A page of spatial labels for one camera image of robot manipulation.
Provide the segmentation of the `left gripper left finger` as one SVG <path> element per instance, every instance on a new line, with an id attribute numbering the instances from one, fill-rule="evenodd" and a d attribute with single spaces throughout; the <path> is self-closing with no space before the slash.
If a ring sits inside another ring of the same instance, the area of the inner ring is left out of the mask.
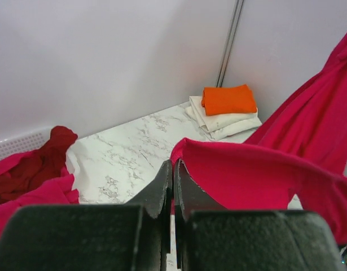
<path id="1" fill-rule="evenodd" d="M 165 270 L 172 164 L 124 204 L 29 206 L 0 238 L 0 270 Z"/>

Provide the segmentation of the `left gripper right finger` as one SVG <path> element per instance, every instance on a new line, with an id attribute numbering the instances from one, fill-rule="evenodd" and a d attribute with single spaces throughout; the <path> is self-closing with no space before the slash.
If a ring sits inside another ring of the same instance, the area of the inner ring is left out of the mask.
<path id="1" fill-rule="evenodd" d="M 302 210 L 230 211 L 174 166 L 177 267 L 181 270 L 343 270 L 327 223 Z"/>

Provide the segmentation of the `crimson red t shirt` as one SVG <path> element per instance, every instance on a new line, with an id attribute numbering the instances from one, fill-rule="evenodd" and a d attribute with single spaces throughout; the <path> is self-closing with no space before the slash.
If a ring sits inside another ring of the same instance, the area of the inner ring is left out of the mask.
<path id="1" fill-rule="evenodd" d="M 322 70 L 245 142 L 188 138 L 173 148 L 194 181 L 227 209 L 286 209 L 298 196 L 347 243 L 347 33 Z"/>

